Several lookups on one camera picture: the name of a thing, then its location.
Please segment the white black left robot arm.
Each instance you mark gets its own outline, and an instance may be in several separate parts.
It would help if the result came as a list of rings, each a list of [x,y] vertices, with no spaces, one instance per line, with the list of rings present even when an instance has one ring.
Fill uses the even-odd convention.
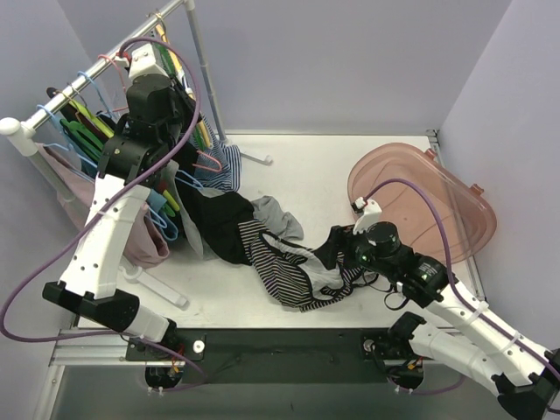
[[[178,348],[176,323],[118,289],[117,274],[161,169],[186,142],[200,113],[174,76],[138,76],[126,99],[128,112],[101,152],[84,235],[60,280],[46,283],[42,296],[116,333],[147,340],[147,350],[166,360]]]

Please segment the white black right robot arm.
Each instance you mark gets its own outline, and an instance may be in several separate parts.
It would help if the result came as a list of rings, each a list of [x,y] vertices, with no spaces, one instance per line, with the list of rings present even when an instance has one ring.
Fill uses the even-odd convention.
[[[386,277],[408,300],[467,338],[462,344],[407,312],[388,335],[390,351],[439,361],[484,386],[515,419],[543,419],[559,394],[559,352],[515,330],[478,300],[441,262],[401,243],[396,225],[378,222],[356,234],[332,227],[315,252],[331,269],[339,258],[351,268]]]

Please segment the black white striped tank top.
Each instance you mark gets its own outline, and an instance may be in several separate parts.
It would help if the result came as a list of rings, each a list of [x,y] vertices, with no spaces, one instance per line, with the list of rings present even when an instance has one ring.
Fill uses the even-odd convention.
[[[283,306],[308,312],[338,303],[353,293],[364,274],[364,269],[352,268],[342,252],[328,269],[316,249],[285,241],[258,220],[238,228],[245,256],[268,294]]]

